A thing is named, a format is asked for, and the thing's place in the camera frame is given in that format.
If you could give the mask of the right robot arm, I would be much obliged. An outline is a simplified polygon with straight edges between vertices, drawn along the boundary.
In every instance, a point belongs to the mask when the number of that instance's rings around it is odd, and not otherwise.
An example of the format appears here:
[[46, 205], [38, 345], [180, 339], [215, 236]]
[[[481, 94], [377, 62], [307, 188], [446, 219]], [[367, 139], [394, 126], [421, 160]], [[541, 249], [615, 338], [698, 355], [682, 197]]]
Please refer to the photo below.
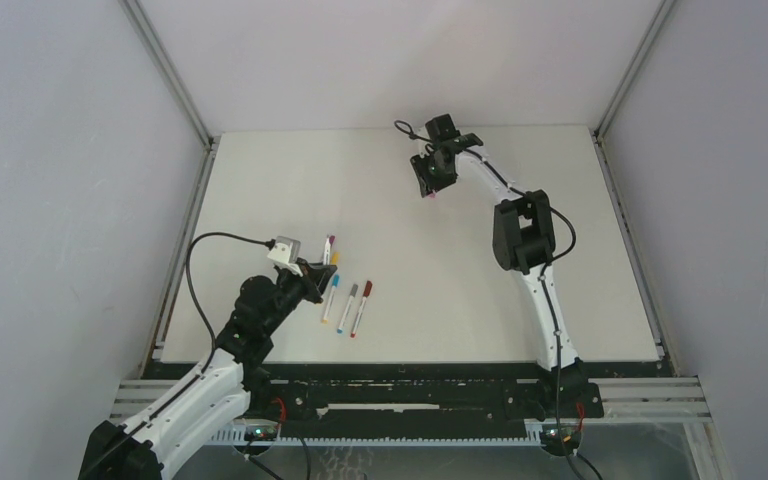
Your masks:
[[565, 415], [588, 385], [583, 362], [566, 328], [554, 281], [554, 265], [577, 243], [572, 223], [551, 206], [543, 190], [524, 191], [496, 168], [484, 142], [463, 133], [448, 114], [420, 131], [396, 120], [394, 126], [418, 143], [410, 159], [420, 195], [433, 196], [470, 176], [488, 189], [493, 205], [492, 251], [500, 268], [514, 272], [530, 298], [541, 350], [538, 402], [552, 416]]

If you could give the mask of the blue white pen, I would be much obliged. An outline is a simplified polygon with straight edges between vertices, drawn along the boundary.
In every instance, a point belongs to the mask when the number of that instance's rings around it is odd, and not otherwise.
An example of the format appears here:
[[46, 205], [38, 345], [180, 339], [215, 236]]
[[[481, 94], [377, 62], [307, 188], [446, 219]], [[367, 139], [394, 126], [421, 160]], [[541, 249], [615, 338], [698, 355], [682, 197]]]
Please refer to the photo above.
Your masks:
[[340, 316], [340, 319], [339, 319], [339, 322], [338, 322], [338, 325], [337, 325], [337, 329], [336, 329], [336, 332], [338, 334], [342, 334], [344, 332], [344, 330], [345, 330], [345, 325], [346, 325], [349, 313], [351, 311], [352, 305], [354, 303], [354, 300], [355, 300], [355, 296], [354, 295], [349, 295], [347, 300], [346, 300], [345, 306], [344, 306], [344, 308], [342, 310], [342, 313], [341, 313], [341, 316]]

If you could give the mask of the grey white pen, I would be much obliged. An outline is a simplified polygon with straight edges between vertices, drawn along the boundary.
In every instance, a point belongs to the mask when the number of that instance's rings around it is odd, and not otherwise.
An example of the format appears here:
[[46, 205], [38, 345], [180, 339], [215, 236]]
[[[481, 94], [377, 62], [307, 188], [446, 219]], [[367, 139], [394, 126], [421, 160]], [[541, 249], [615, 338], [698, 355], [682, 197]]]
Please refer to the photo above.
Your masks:
[[323, 256], [322, 256], [322, 263], [323, 264], [329, 264], [331, 261], [331, 250], [332, 250], [332, 244], [333, 240], [331, 236], [327, 236], [325, 239], [325, 245], [323, 248]]

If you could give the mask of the red white pen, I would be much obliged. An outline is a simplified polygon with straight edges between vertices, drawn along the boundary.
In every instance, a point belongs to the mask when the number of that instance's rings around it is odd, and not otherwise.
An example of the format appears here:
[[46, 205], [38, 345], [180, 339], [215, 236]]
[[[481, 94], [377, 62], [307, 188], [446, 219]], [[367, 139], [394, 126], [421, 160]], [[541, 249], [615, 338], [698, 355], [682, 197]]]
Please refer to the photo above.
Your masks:
[[350, 330], [350, 338], [356, 338], [356, 336], [357, 336], [357, 332], [358, 332], [358, 329], [359, 329], [359, 326], [360, 326], [360, 323], [361, 323], [361, 320], [362, 320], [362, 315], [363, 315], [363, 312], [364, 312], [364, 309], [365, 309], [365, 306], [366, 306], [366, 303], [367, 303], [367, 298], [368, 298], [367, 296], [363, 296], [361, 298], [361, 300], [360, 300], [360, 303], [359, 303], [359, 306], [358, 306], [358, 309], [357, 309], [357, 312], [356, 312], [356, 315], [355, 315], [355, 318], [354, 318], [354, 321], [353, 321], [353, 324], [352, 324], [352, 328]]

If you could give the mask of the yellow white pen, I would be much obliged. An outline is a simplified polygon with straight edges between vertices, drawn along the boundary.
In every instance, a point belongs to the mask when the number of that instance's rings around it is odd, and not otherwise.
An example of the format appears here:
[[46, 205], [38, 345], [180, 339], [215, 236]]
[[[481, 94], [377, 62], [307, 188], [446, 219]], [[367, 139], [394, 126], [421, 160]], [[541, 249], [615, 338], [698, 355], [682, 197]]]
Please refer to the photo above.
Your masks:
[[334, 301], [334, 296], [335, 296], [336, 290], [337, 290], [337, 285], [336, 284], [332, 284], [329, 287], [329, 290], [328, 290], [328, 293], [327, 293], [327, 296], [326, 296], [326, 299], [325, 299], [325, 307], [324, 307], [322, 318], [321, 318], [321, 322], [323, 324], [327, 324], [328, 321], [329, 321], [329, 315], [330, 315], [330, 311], [332, 309], [332, 305], [333, 305], [333, 301]]

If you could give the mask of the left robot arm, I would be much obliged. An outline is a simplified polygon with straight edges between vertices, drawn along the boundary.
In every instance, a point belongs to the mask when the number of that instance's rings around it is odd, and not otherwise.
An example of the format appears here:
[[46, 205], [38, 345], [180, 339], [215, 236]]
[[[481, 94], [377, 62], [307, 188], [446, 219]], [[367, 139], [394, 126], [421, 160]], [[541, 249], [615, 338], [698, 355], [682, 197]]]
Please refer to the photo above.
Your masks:
[[272, 335], [302, 302], [322, 302], [337, 268], [302, 263], [295, 274], [256, 275], [239, 290], [214, 347], [160, 398], [90, 434], [81, 479], [172, 479], [222, 427], [244, 414], [258, 417], [273, 394], [263, 363]]

